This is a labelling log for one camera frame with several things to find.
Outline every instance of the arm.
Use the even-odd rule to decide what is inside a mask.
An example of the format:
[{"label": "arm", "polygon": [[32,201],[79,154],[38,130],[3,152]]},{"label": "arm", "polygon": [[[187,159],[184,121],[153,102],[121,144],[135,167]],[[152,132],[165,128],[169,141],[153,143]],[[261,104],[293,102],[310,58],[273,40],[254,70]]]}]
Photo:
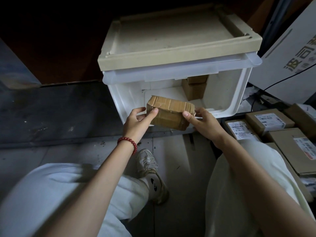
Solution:
[{"label": "arm", "polygon": [[[158,109],[147,117],[137,113],[145,107],[133,109],[124,124],[124,135],[138,143]],[[46,236],[97,236],[114,190],[134,150],[128,141],[121,141],[103,162],[97,174],[82,193],[51,226]]]},{"label": "arm", "polygon": [[266,236],[316,236],[316,223],[204,108],[184,117],[223,151],[250,212]]}]

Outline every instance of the cardboard box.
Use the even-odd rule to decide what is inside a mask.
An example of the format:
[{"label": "cardboard box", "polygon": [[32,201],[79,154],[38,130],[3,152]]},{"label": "cardboard box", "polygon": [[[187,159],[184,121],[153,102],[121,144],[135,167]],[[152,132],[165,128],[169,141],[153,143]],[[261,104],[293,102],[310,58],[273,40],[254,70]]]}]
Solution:
[{"label": "cardboard box", "polygon": [[251,139],[261,142],[259,136],[254,132],[245,119],[225,121],[225,124],[236,140]]},{"label": "cardboard box", "polygon": [[310,105],[294,104],[284,113],[290,117],[311,141],[316,141],[316,110]]},{"label": "cardboard box", "polygon": [[316,173],[316,147],[300,129],[269,131],[266,138],[278,146],[298,175]]},{"label": "cardboard box", "polygon": [[292,128],[295,125],[294,121],[277,109],[247,113],[246,120],[259,136],[268,131]]},{"label": "cardboard box", "polygon": [[187,81],[189,84],[206,83],[208,75],[190,76]]},{"label": "cardboard box", "polygon": [[152,120],[152,125],[161,125],[171,129],[185,131],[189,122],[183,117],[182,112],[188,111],[195,115],[195,107],[192,103],[173,100],[161,96],[152,96],[147,103],[147,113],[158,108],[157,116]]},{"label": "cardboard box", "polygon": [[284,160],[286,167],[288,168],[288,170],[290,171],[291,175],[293,176],[295,182],[297,183],[298,188],[300,189],[300,191],[302,192],[303,196],[305,197],[306,201],[308,203],[313,202],[314,201],[313,196],[311,195],[309,190],[305,187],[305,185],[301,182],[301,179],[295,173],[294,169],[292,168],[290,163],[287,161],[287,159],[284,157],[284,155],[282,154],[280,149],[277,147],[277,145],[275,143],[266,143],[266,145],[270,146],[272,149],[275,149],[276,151],[278,151],[278,153],[280,154],[280,156]]},{"label": "cardboard box", "polygon": [[189,84],[187,79],[182,79],[182,88],[186,98],[190,100],[202,99],[204,96],[206,83]]}]

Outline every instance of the black cable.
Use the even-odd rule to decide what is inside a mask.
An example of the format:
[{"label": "black cable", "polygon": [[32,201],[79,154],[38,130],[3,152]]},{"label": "black cable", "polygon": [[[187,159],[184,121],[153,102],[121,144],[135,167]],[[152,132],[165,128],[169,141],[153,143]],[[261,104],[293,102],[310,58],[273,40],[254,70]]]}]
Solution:
[{"label": "black cable", "polygon": [[[287,78],[285,78],[285,79],[283,79],[283,80],[280,80],[280,81],[278,81],[278,82],[272,84],[271,86],[267,87],[267,88],[264,89],[263,91],[266,91],[266,90],[269,89],[270,87],[272,87],[272,86],[274,86],[274,85],[276,85],[276,84],[279,84],[280,82],[282,82],[282,81],[284,81],[284,80],[290,79],[290,78],[292,78],[293,76],[296,76],[296,75],[298,75],[298,74],[301,74],[302,72],[307,71],[308,69],[312,68],[312,67],[315,66],[315,65],[316,65],[316,63],[315,63],[315,64],[312,64],[310,67],[306,68],[305,70],[302,70],[302,71],[300,71],[300,72],[298,72],[298,73],[296,73],[296,74],[294,74],[294,75],[291,75],[290,77],[287,77]],[[255,102],[256,102],[256,98],[253,100],[253,103],[252,103],[252,105],[251,105],[251,111],[252,111],[252,108],[253,108],[253,105],[255,104]]]}]

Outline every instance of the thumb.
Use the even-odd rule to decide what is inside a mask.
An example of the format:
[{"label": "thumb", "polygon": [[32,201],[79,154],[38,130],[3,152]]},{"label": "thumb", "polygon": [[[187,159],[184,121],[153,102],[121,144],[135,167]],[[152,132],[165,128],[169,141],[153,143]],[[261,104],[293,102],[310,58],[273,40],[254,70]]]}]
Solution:
[{"label": "thumb", "polygon": [[198,121],[197,119],[195,119],[195,117],[193,115],[191,115],[189,112],[184,111],[182,113],[182,115],[184,116],[184,118],[190,122],[192,125],[196,126],[197,124],[200,123],[200,121]]},{"label": "thumb", "polygon": [[157,116],[158,114],[158,108],[154,108],[152,109],[151,112],[149,112],[149,114],[147,114],[147,116],[142,119],[142,122],[146,122],[148,125],[150,125],[151,121]]}]

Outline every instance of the person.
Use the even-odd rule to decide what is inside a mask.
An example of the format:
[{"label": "person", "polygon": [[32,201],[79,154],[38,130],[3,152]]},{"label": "person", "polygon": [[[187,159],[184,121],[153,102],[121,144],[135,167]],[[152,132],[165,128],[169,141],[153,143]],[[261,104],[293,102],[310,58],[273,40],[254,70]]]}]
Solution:
[{"label": "person", "polygon": [[[140,141],[158,110],[124,124],[124,137]],[[219,157],[207,189],[205,236],[316,236],[311,210],[277,151],[238,142],[204,108],[183,116],[217,148]],[[148,150],[140,151],[140,179],[122,176],[134,146],[120,141],[96,170],[76,164],[46,164],[26,175],[0,207],[1,236],[130,236],[132,219],[148,200],[162,204],[167,188]]]}]

